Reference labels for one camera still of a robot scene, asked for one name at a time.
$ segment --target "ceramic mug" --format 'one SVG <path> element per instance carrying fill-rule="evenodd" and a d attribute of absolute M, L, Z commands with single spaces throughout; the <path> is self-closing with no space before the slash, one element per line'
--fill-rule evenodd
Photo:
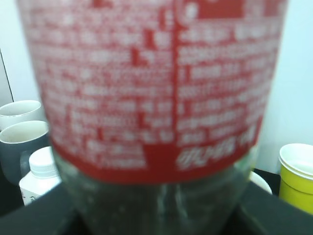
<path fill-rule="evenodd" d="M 45 121 L 45 113 L 41 102 L 23 100 L 0 107 L 0 131 L 14 124 L 41 120 Z"/>
<path fill-rule="evenodd" d="M 29 172 L 29 157 L 49 146 L 48 124 L 26 121 L 7 127 L 0 133 L 0 160 L 7 180 L 15 185 Z"/>

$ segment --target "clear plastic bottle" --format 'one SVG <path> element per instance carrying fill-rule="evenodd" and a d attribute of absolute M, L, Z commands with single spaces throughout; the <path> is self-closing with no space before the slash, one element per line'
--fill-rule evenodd
<path fill-rule="evenodd" d="M 119 185 L 94 180 L 54 151 L 66 189 L 95 235 L 215 235 L 249 182 L 256 148 L 231 167 L 176 184 Z"/>
<path fill-rule="evenodd" d="M 245 189 L 287 0 L 20 0 L 95 235 L 216 234 Z"/>

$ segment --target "red and white label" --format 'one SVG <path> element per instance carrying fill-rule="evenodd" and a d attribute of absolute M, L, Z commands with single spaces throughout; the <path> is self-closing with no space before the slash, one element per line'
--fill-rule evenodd
<path fill-rule="evenodd" d="M 256 143 L 286 0 L 21 0 L 61 156 L 144 184 L 220 171 Z"/>

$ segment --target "yellow paper cup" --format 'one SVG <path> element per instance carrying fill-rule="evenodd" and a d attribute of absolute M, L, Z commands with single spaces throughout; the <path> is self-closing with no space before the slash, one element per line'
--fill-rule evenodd
<path fill-rule="evenodd" d="M 280 149 L 281 185 L 279 197 L 313 214 L 313 146 L 292 143 Z"/>

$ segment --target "white bottle cap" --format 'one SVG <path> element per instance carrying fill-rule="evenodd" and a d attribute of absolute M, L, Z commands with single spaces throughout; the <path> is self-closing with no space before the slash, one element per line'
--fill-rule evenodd
<path fill-rule="evenodd" d="M 30 171 L 35 177 L 50 178 L 58 176 L 58 170 L 52 157 L 51 147 L 34 152 L 29 158 Z"/>

